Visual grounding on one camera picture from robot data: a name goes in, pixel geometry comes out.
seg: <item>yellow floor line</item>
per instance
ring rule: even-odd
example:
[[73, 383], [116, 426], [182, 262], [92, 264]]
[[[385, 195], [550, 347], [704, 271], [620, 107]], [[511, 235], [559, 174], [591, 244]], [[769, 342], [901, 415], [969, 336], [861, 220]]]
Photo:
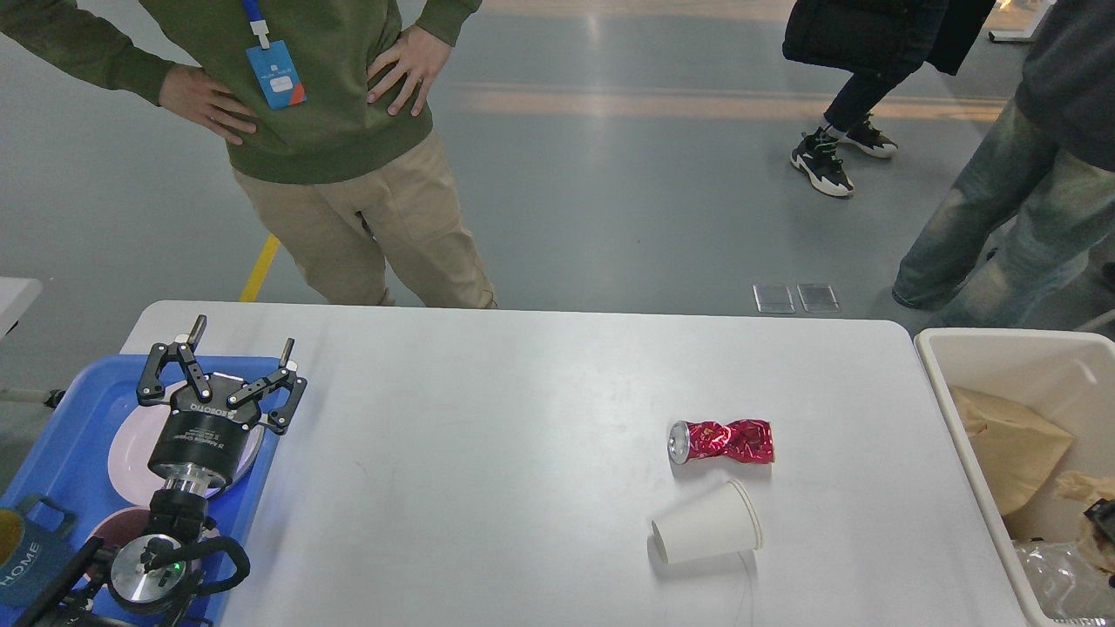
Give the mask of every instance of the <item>yellow floor line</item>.
[[[832, 100], [826, 94], [731, 89], [583, 88], [556, 85], [459, 83], [462, 110], [501, 115], [581, 115], [740, 120], [814, 120]], [[890, 96], [879, 119], [991, 123], [1005, 98]]]
[[263, 242], [260, 258], [255, 260], [255, 267], [252, 268], [252, 273], [248, 277], [244, 291], [240, 292], [241, 302], [255, 302], [255, 297], [260, 295], [260, 287], [263, 284], [263, 279], [268, 278], [268, 270], [271, 269], [271, 262], [274, 260], [275, 251], [278, 250], [279, 240], [268, 233], [268, 241]]

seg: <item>paper cup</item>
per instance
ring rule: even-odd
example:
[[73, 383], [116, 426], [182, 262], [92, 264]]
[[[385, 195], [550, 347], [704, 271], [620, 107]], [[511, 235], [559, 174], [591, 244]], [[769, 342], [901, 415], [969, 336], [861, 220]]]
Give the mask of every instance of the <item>paper cup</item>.
[[763, 547], [763, 528], [744, 484], [731, 480], [651, 521], [666, 563]]

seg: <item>can top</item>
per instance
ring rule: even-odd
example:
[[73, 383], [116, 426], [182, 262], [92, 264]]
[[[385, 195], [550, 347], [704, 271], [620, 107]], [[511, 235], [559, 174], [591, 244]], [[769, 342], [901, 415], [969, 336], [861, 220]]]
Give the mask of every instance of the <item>can top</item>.
[[689, 425], [685, 421], [678, 421], [670, 427], [670, 440], [666, 448], [675, 464], [683, 464], [689, 460]]

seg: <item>black jacket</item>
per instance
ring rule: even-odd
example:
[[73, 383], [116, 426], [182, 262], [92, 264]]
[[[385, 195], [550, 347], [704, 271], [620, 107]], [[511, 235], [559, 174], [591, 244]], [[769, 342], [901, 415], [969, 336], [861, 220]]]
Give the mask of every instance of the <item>black jacket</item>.
[[[797, 0], [786, 25], [783, 55], [883, 80], [901, 79], [900, 52], [918, 0]], [[951, 0], [925, 59], [957, 74], [995, 0]]]

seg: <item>hand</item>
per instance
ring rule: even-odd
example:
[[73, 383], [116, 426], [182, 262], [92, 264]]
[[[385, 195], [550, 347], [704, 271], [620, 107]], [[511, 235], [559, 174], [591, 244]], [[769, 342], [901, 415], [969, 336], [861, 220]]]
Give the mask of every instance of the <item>hand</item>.
[[368, 80], [371, 80], [384, 68], [395, 64], [395, 67], [368, 91], [368, 102], [375, 103], [406, 76], [403, 91], [399, 91], [399, 96], [387, 107], [387, 113], [389, 115], [399, 113], [417, 87], [418, 98], [410, 109], [410, 115], [417, 116], [426, 105], [429, 88], [445, 67], [445, 61], [449, 60], [450, 52], [453, 52], [452, 46], [417, 26], [404, 30], [395, 46], [385, 50], [368, 66]]
[[244, 143], [229, 128], [241, 133], [255, 133], [255, 125], [234, 117], [233, 113], [258, 117], [255, 112], [232, 95], [232, 89], [196, 67], [174, 66], [163, 79], [158, 104], [194, 124], [200, 124], [220, 135], [225, 142], [240, 146]]

